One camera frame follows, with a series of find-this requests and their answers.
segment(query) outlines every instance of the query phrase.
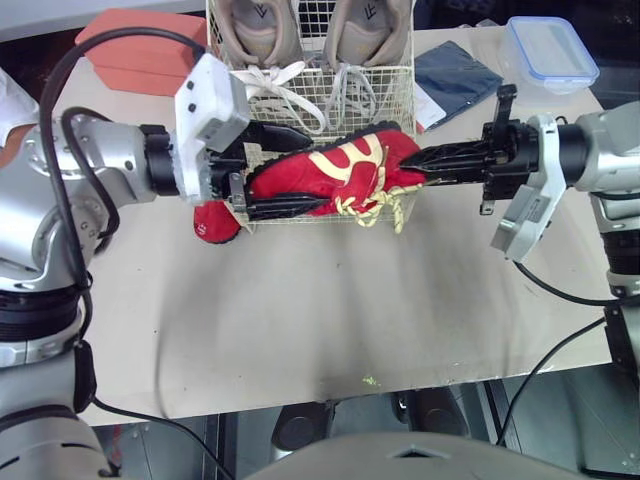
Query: beige shoe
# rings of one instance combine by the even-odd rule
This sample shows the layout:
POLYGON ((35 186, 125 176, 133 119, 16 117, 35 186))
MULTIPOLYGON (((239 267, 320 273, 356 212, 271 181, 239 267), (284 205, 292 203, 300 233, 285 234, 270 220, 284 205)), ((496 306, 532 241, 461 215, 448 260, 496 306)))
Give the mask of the beige shoe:
POLYGON ((302 60, 290 0, 216 0, 214 13, 235 67, 286 67, 302 60))
POLYGON ((337 0, 324 54, 340 62, 375 67, 398 63, 411 25, 412 0, 337 0))

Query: beige table surface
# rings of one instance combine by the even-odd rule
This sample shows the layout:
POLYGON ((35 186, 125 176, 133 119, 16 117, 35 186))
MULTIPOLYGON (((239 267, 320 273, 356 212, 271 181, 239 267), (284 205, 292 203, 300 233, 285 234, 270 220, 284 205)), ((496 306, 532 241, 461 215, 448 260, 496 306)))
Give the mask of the beige table surface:
MULTIPOLYGON (((415 51, 451 39, 500 72, 501 33, 416 32, 415 51)), ((477 138, 494 99, 420 144, 477 138)), ((174 127, 172 99, 110 91, 85 59, 58 112, 72 105, 174 127)), ((553 113, 572 121, 599 109, 583 91, 553 113)), ((532 113, 514 109, 520 118, 532 113)), ((108 253, 90 267, 96 313, 88 338, 100 398, 184 417, 528 372, 600 311, 539 290, 489 246, 506 203, 480 217, 481 191, 422 191, 401 235, 389 224, 273 225, 224 246, 194 236, 192 208, 178 199, 124 208, 108 253)), ((527 264, 566 290, 607 296, 607 264, 585 195, 565 195, 527 264)), ((598 329, 547 369, 607 361, 598 329)), ((124 420, 94 408, 83 418, 124 420)))

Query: sneaker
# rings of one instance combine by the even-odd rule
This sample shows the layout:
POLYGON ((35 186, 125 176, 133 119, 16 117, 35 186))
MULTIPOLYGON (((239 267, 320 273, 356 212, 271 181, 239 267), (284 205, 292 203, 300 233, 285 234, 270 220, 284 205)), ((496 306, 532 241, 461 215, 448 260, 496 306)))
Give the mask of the sneaker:
POLYGON ((324 47, 331 67, 397 64, 409 37, 412 5, 412 0, 338 0, 324 47))
POLYGON ((247 186, 255 199, 303 192, 330 198, 310 215, 353 216, 365 227, 372 226, 389 205, 399 232, 404 223, 402 195, 425 181, 423 174, 401 170, 399 165, 419 150, 397 124, 384 122, 322 149, 268 161, 247 177, 247 186))
POLYGON ((240 224, 224 200, 207 202, 193 211, 193 231, 207 243, 227 243, 238 235, 240 224))
POLYGON ((286 67, 302 60, 298 24, 289 0, 216 0, 215 19, 236 68, 286 67))

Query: wire rack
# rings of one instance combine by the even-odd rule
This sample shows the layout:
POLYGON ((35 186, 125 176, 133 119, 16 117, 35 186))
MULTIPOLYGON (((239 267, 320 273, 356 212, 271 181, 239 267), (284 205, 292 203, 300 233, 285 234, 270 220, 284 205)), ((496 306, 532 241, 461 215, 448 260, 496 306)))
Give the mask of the wire rack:
MULTIPOLYGON (((304 58, 309 68, 305 68, 298 76, 291 79, 283 87, 303 96, 327 115, 328 123, 333 128, 326 128, 321 133, 309 134, 314 144, 332 143, 357 130, 369 127, 381 121, 394 121, 402 131, 415 138, 414 114, 414 64, 413 64, 413 24, 409 30, 402 59, 397 65, 364 68, 358 67, 369 82, 373 91, 374 108, 363 114, 362 109, 347 108, 342 115, 336 108, 326 109, 327 101, 333 91, 335 72, 322 58, 322 49, 327 35, 331 13, 335 7, 335 0, 292 0, 298 11, 299 35, 304 52, 304 58)), ((208 42, 213 53, 231 69, 234 65, 227 54, 215 19, 215 0, 207 0, 207 20, 209 24, 208 42)), ((357 79, 347 76, 346 100, 356 102, 361 100, 362 85, 357 79)), ((319 127, 318 121, 307 111, 297 105, 287 104, 283 99, 265 95, 252 98, 249 101, 251 117, 255 120, 278 122, 300 128, 295 115, 312 129, 319 127)), ((266 160, 280 154, 262 151, 256 145, 246 145, 245 151, 250 169, 262 164, 266 160)), ((403 200, 405 219, 409 217, 413 207, 414 196, 408 195, 403 200)), ((393 214, 386 209, 379 217, 380 221, 392 220, 393 214)), ((293 219, 269 220, 260 223, 343 223, 353 222, 353 218, 340 215, 326 215, 322 217, 301 216, 293 219)))

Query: red shoe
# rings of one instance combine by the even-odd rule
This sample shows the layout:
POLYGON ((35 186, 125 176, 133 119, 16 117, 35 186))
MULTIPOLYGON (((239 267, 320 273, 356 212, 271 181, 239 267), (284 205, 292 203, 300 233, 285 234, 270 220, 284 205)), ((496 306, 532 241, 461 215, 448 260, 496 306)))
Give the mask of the red shoe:
POLYGON ((208 243, 227 243, 240 232, 240 224, 224 200, 208 202, 193 212, 193 230, 208 243))
POLYGON ((252 198, 310 193, 331 201, 311 215, 352 215, 363 226, 375 223, 382 207, 396 213, 402 229, 400 195, 417 190, 422 173, 401 170, 400 162, 420 147, 393 123, 356 132, 338 143, 266 162, 247 177, 252 198))

